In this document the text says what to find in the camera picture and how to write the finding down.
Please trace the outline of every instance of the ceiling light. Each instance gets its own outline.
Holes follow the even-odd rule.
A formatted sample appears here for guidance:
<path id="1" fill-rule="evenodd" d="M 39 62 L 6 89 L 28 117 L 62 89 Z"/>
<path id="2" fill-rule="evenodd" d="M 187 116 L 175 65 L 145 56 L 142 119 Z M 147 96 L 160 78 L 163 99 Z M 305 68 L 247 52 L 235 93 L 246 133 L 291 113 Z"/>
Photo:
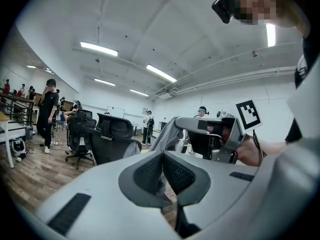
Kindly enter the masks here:
<path id="1" fill-rule="evenodd" d="M 106 85 L 110 85 L 110 86 L 116 86 L 114 83 L 111 83 L 111 82 L 106 82 L 106 81 L 103 81 L 103 80 L 100 80 L 100 79 L 94 79 L 95 81 L 97 82 L 100 82 L 100 83 L 104 83 Z"/>
<path id="2" fill-rule="evenodd" d="M 148 70 L 151 70 L 152 72 L 154 72 L 154 73 L 162 76 L 163 78 L 168 79 L 168 80 L 169 80 L 170 82 L 172 82 L 172 83 L 174 83 L 174 82 L 177 81 L 176 79 L 174 79 L 174 78 L 171 77 L 170 75 L 162 72 L 161 70 L 155 68 L 154 66 L 152 66 L 152 65 L 150 65 L 150 64 L 149 64 L 148 66 L 146 66 L 146 68 L 147 68 Z"/>
<path id="3" fill-rule="evenodd" d="M 276 45 L 276 26 L 273 24 L 267 23 L 266 27 L 266 35 L 268 37 L 268 47 L 272 47 Z"/>
<path id="4" fill-rule="evenodd" d="M 148 94 L 144 94 L 144 93 L 142 93 L 142 92 L 139 92 L 139 91 L 136 91 L 136 90 L 130 90 L 131 92 L 134 92 L 134 93 L 136 93 L 136 94 L 141 94 L 141 95 L 143 95 L 143 96 L 146 96 L 146 97 L 149 97 L 149 95 Z"/>
<path id="5" fill-rule="evenodd" d="M 105 47 L 102 47 L 99 45 L 87 43 L 87 42 L 80 42 L 80 44 L 81 44 L 81 47 L 83 47 L 83 48 L 88 48 L 88 49 L 96 50 L 96 51 L 103 52 L 106 54 L 110 54 L 113 56 L 118 56 L 117 50 L 111 50 L 111 49 L 108 49 L 108 48 L 105 48 Z"/>

